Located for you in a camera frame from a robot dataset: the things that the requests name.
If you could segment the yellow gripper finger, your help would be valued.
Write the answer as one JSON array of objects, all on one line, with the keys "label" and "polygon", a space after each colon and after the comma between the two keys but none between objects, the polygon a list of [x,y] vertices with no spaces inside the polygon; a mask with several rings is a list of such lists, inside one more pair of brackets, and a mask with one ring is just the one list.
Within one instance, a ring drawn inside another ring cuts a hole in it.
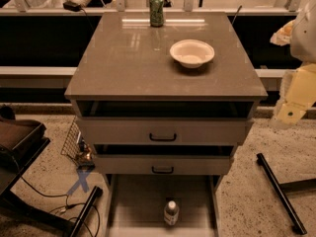
[{"label": "yellow gripper finger", "polygon": [[316,103],[316,64],[309,63],[286,71],[281,80],[276,120],[296,124]]}]

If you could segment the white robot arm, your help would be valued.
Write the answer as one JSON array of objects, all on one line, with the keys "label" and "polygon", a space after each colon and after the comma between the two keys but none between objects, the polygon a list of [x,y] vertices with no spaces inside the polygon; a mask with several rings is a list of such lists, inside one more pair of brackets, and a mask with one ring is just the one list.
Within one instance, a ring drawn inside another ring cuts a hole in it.
[{"label": "white robot arm", "polygon": [[294,20],[275,32],[270,43],[288,44],[291,56],[302,62],[284,73],[274,109],[274,126],[289,127],[316,103],[316,0],[310,0]]}]

